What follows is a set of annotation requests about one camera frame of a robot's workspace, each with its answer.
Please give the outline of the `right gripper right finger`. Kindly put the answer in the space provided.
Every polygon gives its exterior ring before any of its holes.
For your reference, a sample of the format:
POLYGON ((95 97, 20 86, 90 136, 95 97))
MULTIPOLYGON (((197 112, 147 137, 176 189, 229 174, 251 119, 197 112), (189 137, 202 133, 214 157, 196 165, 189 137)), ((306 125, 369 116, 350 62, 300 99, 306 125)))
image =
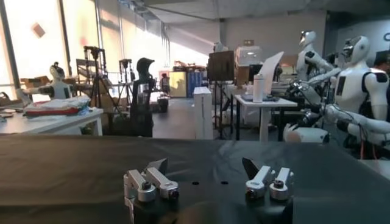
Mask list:
POLYGON ((282 167, 276 173, 271 166, 258 168, 248 158, 243 158, 242 164, 249 178, 246 181, 246 198, 248 200, 254 201, 263 198, 267 190, 270 198, 275 201, 287 201, 293 195, 294 173, 290 168, 282 167))

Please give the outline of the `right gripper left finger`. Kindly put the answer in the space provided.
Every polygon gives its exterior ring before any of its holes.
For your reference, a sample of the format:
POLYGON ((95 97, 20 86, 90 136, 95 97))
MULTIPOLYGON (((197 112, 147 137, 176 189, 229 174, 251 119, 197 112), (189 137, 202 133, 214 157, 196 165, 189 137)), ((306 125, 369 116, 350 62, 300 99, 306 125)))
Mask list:
POLYGON ((125 202, 137 199, 142 203, 149 203, 158 194, 165 200, 177 200, 179 184, 165 176, 167 168, 168 159, 164 158, 150 162, 142 172, 128 170, 123 176, 125 202))

